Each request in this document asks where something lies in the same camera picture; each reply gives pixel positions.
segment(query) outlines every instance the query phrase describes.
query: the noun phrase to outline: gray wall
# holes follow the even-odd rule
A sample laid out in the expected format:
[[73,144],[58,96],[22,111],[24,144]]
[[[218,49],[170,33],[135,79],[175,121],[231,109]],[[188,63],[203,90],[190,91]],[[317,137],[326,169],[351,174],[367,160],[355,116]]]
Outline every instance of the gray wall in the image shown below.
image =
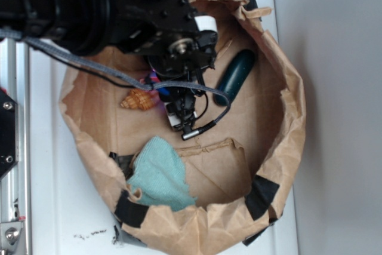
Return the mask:
[[300,254],[382,254],[382,0],[275,6],[307,97],[294,185]]

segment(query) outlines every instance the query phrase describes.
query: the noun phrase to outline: gray cable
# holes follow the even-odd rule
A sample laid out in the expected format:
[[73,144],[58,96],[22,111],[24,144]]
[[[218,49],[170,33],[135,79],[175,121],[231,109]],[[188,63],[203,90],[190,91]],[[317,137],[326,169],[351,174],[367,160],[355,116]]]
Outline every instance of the gray cable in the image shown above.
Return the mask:
[[131,85],[135,86],[136,88],[139,88],[144,91],[151,91],[151,90],[158,90],[160,88],[167,88],[167,87],[179,87],[179,88],[189,88],[189,89],[195,89],[195,90],[201,90],[201,91],[206,91],[210,92],[213,94],[217,94],[222,96],[226,103],[227,106],[225,110],[214,120],[215,123],[219,122],[219,120],[224,117],[229,109],[230,109],[230,101],[228,98],[228,95],[222,91],[209,88],[203,85],[191,83],[191,82],[180,82],[180,81],[164,81],[164,82],[159,82],[159,83],[154,83],[152,85],[147,85],[147,84],[142,84],[138,80],[118,71],[115,69],[112,69],[110,67],[104,66],[100,63],[83,59],[79,56],[73,55],[71,53],[65,52],[61,49],[56,48],[55,46],[45,43],[41,41],[40,39],[37,38],[32,38],[32,37],[22,37],[22,33],[14,30],[4,30],[0,29],[0,38],[13,38],[18,41],[24,41],[25,43],[29,44],[30,46],[41,50],[42,52],[48,54],[48,55],[55,55],[56,57],[59,57],[61,59],[65,59],[69,62],[79,64],[81,66],[85,66],[90,69],[94,69],[99,72],[106,73],[110,76],[114,76],[115,78],[121,79],[124,82],[130,83]]

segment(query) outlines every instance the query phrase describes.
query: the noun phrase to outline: teal towel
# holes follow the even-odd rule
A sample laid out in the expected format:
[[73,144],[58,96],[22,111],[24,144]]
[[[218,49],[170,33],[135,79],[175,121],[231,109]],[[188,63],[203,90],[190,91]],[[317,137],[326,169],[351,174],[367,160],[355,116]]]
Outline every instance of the teal towel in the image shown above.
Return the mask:
[[186,169],[172,146],[160,137],[152,138],[134,161],[134,174],[127,180],[133,192],[140,188],[143,205],[169,205],[173,211],[195,205],[189,195]]

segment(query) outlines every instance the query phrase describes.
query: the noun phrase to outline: paper bag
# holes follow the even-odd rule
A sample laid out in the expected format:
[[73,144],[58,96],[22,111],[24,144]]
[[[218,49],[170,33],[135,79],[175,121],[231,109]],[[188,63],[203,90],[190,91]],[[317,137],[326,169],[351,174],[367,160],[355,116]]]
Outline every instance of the paper bag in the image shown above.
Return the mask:
[[[282,215],[300,163],[305,139],[303,83],[259,17],[270,8],[247,11],[247,0],[189,0],[216,18],[219,40],[215,69],[204,73],[216,87],[232,58],[243,49],[258,54],[250,75],[216,127],[188,141],[173,132],[162,105],[148,111],[120,107],[126,89],[68,69],[60,109],[81,159],[100,196],[122,223],[122,229],[148,247],[168,254],[217,254],[253,240]],[[92,60],[136,79],[149,70],[139,56],[106,48]],[[199,113],[202,99],[196,102]],[[213,104],[196,123],[214,119]],[[169,142],[186,166],[196,206],[172,212],[169,206],[136,203],[125,176],[109,152],[132,155],[152,137]]]

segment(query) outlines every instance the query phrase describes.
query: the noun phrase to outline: cable connector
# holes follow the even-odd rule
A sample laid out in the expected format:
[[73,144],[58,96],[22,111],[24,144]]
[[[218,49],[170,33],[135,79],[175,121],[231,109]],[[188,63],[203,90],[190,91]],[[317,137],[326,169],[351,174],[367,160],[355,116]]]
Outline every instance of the cable connector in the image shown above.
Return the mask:
[[207,125],[204,125],[203,127],[200,127],[200,128],[197,128],[187,134],[182,134],[181,138],[183,140],[189,140],[189,139],[192,139],[193,137],[196,137],[206,131],[208,131],[209,129],[213,128],[216,126],[216,122],[215,121],[211,121],[209,122]]

